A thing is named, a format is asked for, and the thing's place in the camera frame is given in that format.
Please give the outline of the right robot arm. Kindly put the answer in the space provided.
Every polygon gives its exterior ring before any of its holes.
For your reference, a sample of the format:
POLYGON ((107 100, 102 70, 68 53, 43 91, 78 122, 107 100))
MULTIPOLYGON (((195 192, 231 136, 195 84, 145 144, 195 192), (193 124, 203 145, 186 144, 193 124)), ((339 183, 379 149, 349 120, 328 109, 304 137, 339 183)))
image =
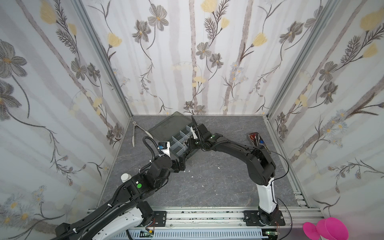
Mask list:
POLYGON ((215 151, 230 155, 247 166, 248 176, 257 185, 259 205, 257 222, 269 226, 276 221, 279 205, 275 197, 274 181, 276 164, 271 152, 263 145, 247 146, 232 141, 225 136, 208 131, 205 125, 198 125, 192 118, 192 136, 186 141, 186 150, 180 160, 187 160, 195 150, 215 151))

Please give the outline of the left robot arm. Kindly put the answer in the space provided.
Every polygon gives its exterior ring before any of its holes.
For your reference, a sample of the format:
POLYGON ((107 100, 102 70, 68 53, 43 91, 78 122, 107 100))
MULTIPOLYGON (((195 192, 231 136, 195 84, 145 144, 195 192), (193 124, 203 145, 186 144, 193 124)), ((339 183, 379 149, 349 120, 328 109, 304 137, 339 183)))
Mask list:
POLYGON ((170 149, 167 142, 156 143, 145 136, 143 143, 152 155, 151 161, 138 174, 122 183, 107 203, 74 224, 58 226, 56 240, 91 240, 113 220, 135 207, 144 209, 144 219, 139 225, 147 223, 152 213, 145 199, 165 186, 171 173, 185 170, 190 151, 186 150, 177 160, 173 160, 165 153, 170 149))

